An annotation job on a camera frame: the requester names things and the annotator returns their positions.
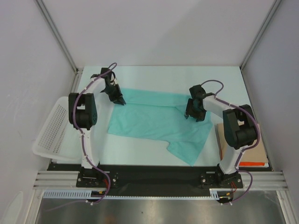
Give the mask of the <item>teal green t shirt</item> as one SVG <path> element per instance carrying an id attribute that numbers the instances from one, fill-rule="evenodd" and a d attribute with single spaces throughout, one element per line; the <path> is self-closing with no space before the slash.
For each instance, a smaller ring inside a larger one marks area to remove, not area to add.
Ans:
<path id="1" fill-rule="evenodd" d="M 108 133 L 168 142 L 167 150 L 193 166 L 213 127 L 211 115 L 203 121 L 185 117 L 190 96 L 169 92 L 123 89 L 125 105 L 113 109 Z"/>

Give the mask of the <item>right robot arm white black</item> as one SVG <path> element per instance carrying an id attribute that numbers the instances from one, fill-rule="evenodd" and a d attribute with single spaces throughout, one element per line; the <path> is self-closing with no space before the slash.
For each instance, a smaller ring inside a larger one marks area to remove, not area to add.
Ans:
<path id="1" fill-rule="evenodd" d="M 218 98 L 215 93 L 207 93 L 202 85 L 189 89 L 191 98 L 188 99 L 185 117 L 192 117 L 202 122 L 206 114 L 211 112 L 223 121 L 225 141 L 228 144 L 226 153 L 215 167 L 212 174 L 202 174 L 202 188 L 225 188 L 232 183 L 238 183 L 239 164 L 245 151 L 252 149 L 260 141 L 260 131 L 249 105 L 236 106 Z"/>

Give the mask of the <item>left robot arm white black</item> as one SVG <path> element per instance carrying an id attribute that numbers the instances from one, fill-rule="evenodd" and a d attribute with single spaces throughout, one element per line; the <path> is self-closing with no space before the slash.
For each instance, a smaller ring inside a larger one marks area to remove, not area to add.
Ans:
<path id="1" fill-rule="evenodd" d="M 98 121 L 96 96 L 101 93 L 108 95 L 110 102 L 125 105 L 114 69 L 117 63 L 102 68 L 99 74 L 93 74 L 86 87 L 79 93 L 72 92 L 68 96 L 69 123 L 78 131 L 82 147 L 82 162 L 76 186 L 106 188 L 111 185 L 109 175 L 100 169 L 98 153 L 93 146 L 93 132 Z"/>

